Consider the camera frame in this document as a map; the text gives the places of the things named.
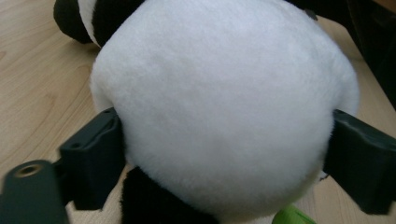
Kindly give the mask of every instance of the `wooden floor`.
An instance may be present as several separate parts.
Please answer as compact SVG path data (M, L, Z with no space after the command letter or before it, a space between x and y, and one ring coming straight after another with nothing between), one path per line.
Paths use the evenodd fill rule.
M25 161L56 161L57 147L93 116L89 78L99 49L63 35L52 18L53 0L0 1L0 176ZM396 137L396 114L340 25L320 18L359 74L359 118ZM102 212L78 212L73 223L119 223L120 185ZM320 224L395 224L367 216L330 178L317 184L298 207ZM270 223L271 218L254 221Z

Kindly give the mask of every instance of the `panda plush toy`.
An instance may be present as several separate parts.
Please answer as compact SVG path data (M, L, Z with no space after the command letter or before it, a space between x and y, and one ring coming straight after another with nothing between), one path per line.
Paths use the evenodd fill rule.
M332 112L357 112L348 59L286 1L71 2L57 1L55 19L101 47L94 104L117 110L136 166L124 223L271 215L318 179Z

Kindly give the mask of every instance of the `green plastic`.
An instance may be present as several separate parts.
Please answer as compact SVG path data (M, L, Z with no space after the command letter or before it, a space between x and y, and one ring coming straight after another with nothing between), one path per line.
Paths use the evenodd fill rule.
M289 205L276 213L272 224L316 224L316 222L295 206Z

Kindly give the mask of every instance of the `metal grommet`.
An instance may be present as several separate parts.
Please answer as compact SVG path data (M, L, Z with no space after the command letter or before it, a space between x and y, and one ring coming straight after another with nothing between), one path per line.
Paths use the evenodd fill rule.
M32 164L32 165L27 165L25 167L22 167L20 170L18 170L15 173L15 176L17 178L24 178L29 175L35 175L37 174L41 169L43 168L42 165L40 164Z

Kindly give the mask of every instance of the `panda's black leg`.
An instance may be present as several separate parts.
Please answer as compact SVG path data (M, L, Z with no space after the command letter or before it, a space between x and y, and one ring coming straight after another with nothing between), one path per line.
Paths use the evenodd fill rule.
M139 168L124 180L121 206L122 224L218 223L161 188Z

